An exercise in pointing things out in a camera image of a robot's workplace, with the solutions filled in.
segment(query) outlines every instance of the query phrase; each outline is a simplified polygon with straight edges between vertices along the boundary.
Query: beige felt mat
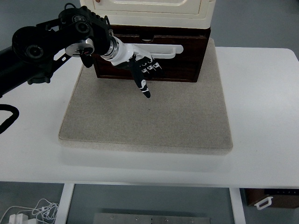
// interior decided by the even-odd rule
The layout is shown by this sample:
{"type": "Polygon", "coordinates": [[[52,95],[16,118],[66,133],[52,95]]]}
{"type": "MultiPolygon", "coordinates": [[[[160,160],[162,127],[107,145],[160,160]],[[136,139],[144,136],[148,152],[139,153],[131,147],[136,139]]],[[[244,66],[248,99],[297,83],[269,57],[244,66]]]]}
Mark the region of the beige felt mat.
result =
{"type": "Polygon", "coordinates": [[[99,79],[83,68],[61,125],[69,147],[184,154],[225,154],[232,139],[210,39],[197,83],[99,79]]]}

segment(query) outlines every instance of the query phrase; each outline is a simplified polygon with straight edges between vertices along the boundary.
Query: brown drawer unit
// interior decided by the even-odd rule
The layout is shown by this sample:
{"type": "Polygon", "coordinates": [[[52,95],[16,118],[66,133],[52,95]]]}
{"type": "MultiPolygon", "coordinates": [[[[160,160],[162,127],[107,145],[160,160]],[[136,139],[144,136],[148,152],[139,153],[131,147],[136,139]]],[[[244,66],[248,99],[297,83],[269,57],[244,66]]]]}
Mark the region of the brown drawer unit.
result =
{"type": "MultiPolygon", "coordinates": [[[[182,45],[183,52],[174,58],[156,59],[165,75],[152,77],[151,80],[197,82],[211,29],[139,26],[112,26],[112,29],[114,36],[124,43],[182,45]]],[[[97,77],[133,79],[130,71],[113,67],[100,56],[93,55],[93,58],[97,77]]]]}
{"type": "Polygon", "coordinates": [[[273,208],[299,207],[299,189],[245,189],[247,205],[254,206],[266,197],[272,196],[273,208]]]}

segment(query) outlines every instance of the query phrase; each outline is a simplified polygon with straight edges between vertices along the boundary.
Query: black cable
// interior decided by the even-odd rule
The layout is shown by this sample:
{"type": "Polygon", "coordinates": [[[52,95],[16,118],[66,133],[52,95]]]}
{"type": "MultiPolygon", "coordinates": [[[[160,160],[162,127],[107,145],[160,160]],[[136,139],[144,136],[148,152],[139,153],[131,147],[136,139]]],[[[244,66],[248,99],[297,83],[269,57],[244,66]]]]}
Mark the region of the black cable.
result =
{"type": "Polygon", "coordinates": [[[73,6],[74,8],[77,8],[74,4],[72,3],[66,3],[65,6],[64,6],[64,9],[66,10],[66,7],[67,6],[73,6]]]}
{"type": "Polygon", "coordinates": [[[106,20],[106,23],[107,23],[107,25],[108,25],[108,29],[111,29],[111,25],[110,25],[108,16],[105,15],[104,19],[106,20]]]}
{"type": "Polygon", "coordinates": [[[5,132],[6,129],[8,129],[15,122],[15,120],[18,119],[20,112],[14,106],[7,105],[7,104],[0,104],[0,111],[10,111],[11,113],[13,113],[13,115],[7,118],[0,125],[0,134],[2,134],[3,132],[5,132]]]}

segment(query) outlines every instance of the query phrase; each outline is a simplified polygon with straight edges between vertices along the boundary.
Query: cream cabinet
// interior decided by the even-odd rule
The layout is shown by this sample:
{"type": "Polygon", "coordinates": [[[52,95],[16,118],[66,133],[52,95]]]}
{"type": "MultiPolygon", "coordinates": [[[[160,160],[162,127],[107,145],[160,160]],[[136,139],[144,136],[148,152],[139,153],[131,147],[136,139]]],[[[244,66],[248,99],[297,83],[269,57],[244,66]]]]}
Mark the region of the cream cabinet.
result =
{"type": "Polygon", "coordinates": [[[216,0],[80,0],[111,24],[151,27],[210,27],[216,0]]]}

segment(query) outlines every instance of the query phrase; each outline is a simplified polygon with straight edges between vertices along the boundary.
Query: gray floor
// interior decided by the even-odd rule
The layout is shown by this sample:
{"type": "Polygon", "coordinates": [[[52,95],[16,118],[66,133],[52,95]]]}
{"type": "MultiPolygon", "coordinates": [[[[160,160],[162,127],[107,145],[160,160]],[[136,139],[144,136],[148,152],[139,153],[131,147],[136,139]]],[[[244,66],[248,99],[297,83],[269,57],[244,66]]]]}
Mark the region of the gray floor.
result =
{"type": "MultiPolygon", "coordinates": [[[[0,218],[11,206],[34,208],[42,198],[52,203],[59,203],[64,185],[56,183],[20,183],[0,182],[0,218]]],[[[9,216],[24,209],[12,208],[5,215],[1,224],[8,223],[9,216]]],[[[24,212],[29,218],[35,218],[30,212],[24,212]]]]}
{"type": "MultiPolygon", "coordinates": [[[[1,0],[0,49],[11,45],[17,29],[57,18],[67,2],[79,6],[79,0],[1,0]]],[[[289,48],[299,58],[298,25],[299,0],[217,0],[211,37],[216,46],[289,48]]],[[[60,185],[40,186],[19,183],[9,187],[8,183],[0,182],[0,215],[11,205],[34,206],[48,193],[56,199],[60,197],[60,185]]],[[[299,222],[298,209],[267,209],[257,213],[254,208],[244,208],[247,224],[299,222]]]]}
{"type": "Polygon", "coordinates": [[[95,213],[210,218],[233,224],[226,188],[84,185],[75,186],[67,224],[92,224],[95,213]]]}

